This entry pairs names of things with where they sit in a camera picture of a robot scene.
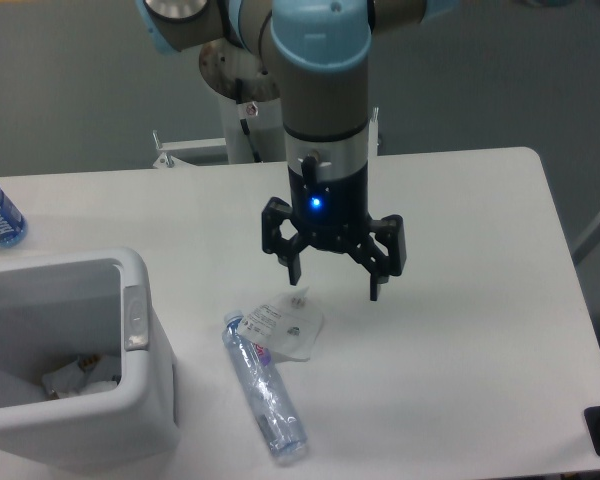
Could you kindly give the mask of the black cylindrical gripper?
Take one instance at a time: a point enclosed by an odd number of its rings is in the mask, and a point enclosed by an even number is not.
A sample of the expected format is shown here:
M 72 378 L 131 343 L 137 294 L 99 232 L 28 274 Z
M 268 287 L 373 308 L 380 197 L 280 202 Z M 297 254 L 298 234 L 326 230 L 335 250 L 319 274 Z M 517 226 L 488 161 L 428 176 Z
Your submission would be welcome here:
M 348 254 L 370 275 L 369 297 L 377 301 L 383 284 L 402 275 L 407 259 L 404 221 L 393 214 L 374 220 L 368 213 L 368 167 L 335 180 L 318 175 L 315 161 L 297 173 L 289 170 L 291 206 L 271 197 L 261 213 L 262 250 L 275 254 L 288 270 L 289 283 L 301 276 L 300 253 L 315 249 Z M 289 221 L 289 239 L 281 226 Z

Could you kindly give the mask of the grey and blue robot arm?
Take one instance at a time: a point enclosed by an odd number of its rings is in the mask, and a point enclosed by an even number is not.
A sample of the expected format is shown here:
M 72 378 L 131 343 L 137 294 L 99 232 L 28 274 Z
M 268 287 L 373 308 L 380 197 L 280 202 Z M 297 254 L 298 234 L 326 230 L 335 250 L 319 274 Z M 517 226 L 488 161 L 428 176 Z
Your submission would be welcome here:
M 179 52 L 225 39 L 276 84 L 291 198 L 262 212 L 262 248 L 296 283 L 307 247 L 346 254 L 377 297 L 406 262 L 403 220 L 368 211 L 368 56 L 375 34 L 421 23 L 451 1 L 140 1 L 155 46 Z

